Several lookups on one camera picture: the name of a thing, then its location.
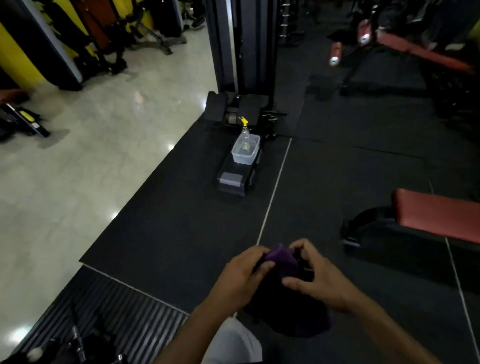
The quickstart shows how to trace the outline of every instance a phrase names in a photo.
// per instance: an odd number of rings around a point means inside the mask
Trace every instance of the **left hand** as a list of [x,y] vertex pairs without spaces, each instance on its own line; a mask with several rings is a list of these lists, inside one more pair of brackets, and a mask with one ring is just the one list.
[[274,262],[265,262],[252,274],[260,258],[269,251],[264,246],[253,246],[233,258],[225,266],[205,303],[223,319],[248,305],[260,282],[275,266]]

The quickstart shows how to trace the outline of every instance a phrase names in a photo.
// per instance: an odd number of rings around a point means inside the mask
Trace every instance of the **clear plastic bottle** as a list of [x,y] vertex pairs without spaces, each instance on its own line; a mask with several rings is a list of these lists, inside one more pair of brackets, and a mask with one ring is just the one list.
[[241,122],[243,123],[243,129],[241,131],[241,148],[243,150],[250,149],[250,130],[247,128],[248,121],[242,117]]

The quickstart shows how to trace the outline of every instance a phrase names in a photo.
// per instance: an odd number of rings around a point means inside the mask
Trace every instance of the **white line on floor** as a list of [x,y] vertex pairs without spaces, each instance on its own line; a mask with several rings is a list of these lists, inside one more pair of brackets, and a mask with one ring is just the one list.
[[87,268],[89,268],[89,269],[91,269],[91,270],[94,270],[94,271],[97,272],[97,273],[100,273],[102,276],[105,276],[105,277],[108,277],[108,278],[110,278],[110,279],[113,279],[114,281],[116,281],[116,282],[118,282],[118,283],[120,283],[120,284],[123,284],[124,286],[126,286],[126,287],[128,287],[128,288],[130,288],[130,289],[132,289],[132,290],[134,290],[134,291],[137,291],[137,292],[139,292],[139,293],[141,293],[141,294],[144,294],[144,295],[147,296],[147,297],[153,298],[155,301],[158,301],[158,302],[160,302],[160,303],[163,303],[164,305],[166,305],[166,306],[168,306],[168,307],[171,307],[171,308],[173,308],[174,310],[180,311],[180,312],[182,312],[184,315],[190,316],[190,314],[186,313],[186,312],[183,311],[183,310],[180,310],[178,307],[175,307],[175,306],[173,306],[173,305],[171,305],[171,304],[169,304],[169,303],[166,303],[165,301],[159,300],[158,298],[156,298],[156,297],[154,297],[154,296],[152,296],[152,295],[150,295],[150,294],[148,294],[148,293],[145,293],[145,292],[143,292],[143,291],[141,291],[141,290],[138,290],[138,289],[136,289],[135,287],[132,287],[131,285],[126,284],[125,282],[122,282],[121,280],[118,280],[118,279],[116,279],[116,278],[113,278],[112,276],[109,276],[107,273],[104,273],[104,272],[102,272],[102,271],[100,271],[100,270],[98,270],[98,269],[95,269],[95,268],[93,268],[93,267],[91,267],[91,266],[89,266],[89,265],[87,265],[87,264],[85,264],[85,263],[82,263],[82,264],[83,264],[85,267],[87,267]]
[[265,228],[265,224],[267,223],[268,213],[270,212],[270,207],[272,207],[272,202],[275,197],[276,188],[278,187],[278,182],[280,181],[280,176],[282,175],[283,165],[285,164],[285,160],[287,159],[287,154],[288,154],[288,150],[290,149],[290,144],[292,144],[292,138],[290,138],[290,141],[288,142],[287,150],[285,151],[285,155],[283,157],[282,166],[280,167],[280,172],[278,172],[278,177],[276,178],[276,183],[275,183],[275,187],[273,188],[272,198],[270,199],[270,203],[268,204],[267,212],[264,218],[264,223],[262,224],[262,228],[260,229],[260,235],[258,235],[257,245],[260,244],[260,239],[262,238],[262,234],[264,233],[264,228]]
[[[435,191],[433,190],[433,185],[432,185],[432,182],[430,181],[430,179],[428,180],[428,183],[430,185],[430,192],[432,194],[435,194]],[[444,237],[444,239],[445,239],[445,244],[447,245],[448,255],[450,256],[450,262],[452,263],[453,273],[455,275],[455,281],[456,281],[456,285],[458,287],[458,292],[460,293],[460,300],[462,301],[463,311],[465,313],[465,316],[467,317],[467,324],[468,324],[468,328],[470,330],[470,335],[472,336],[473,347],[475,348],[475,354],[477,355],[477,361],[480,364],[480,351],[479,351],[479,348],[478,348],[478,345],[477,345],[477,340],[475,339],[475,333],[473,332],[473,327],[472,327],[472,322],[470,320],[470,315],[468,314],[468,308],[467,308],[467,304],[465,302],[465,296],[463,295],[463,290],[462,290],[462,285],[460,283],[460,278],[458,277],[458,273],[456,271],[455,260],[453,259],[452,250],[450,249],[450,242],[449,242],[449,240],[446,236]]]

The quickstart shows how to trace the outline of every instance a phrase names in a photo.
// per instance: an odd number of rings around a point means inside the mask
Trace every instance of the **white pants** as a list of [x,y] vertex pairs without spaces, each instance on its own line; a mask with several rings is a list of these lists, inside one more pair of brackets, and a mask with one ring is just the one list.
[[210,343],[202,364],[244,364],[262,360],[260,342],[239,320],[230,317]]

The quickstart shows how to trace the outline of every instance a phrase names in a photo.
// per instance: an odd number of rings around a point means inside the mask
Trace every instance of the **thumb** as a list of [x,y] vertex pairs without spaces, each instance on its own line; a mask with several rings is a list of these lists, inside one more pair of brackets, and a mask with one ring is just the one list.
[[301,279],[293,277],[285,277],[282,279],[282,284],[291,290],[312,295],[313,283],[311,282],[305,282]]
[[271,269],[275,266],[274,262],[265,262],[263,263],[260,268],[254,273],[254,275],[250,278],[249,286],[255,292],[262,283],[262,280],[271,271]]

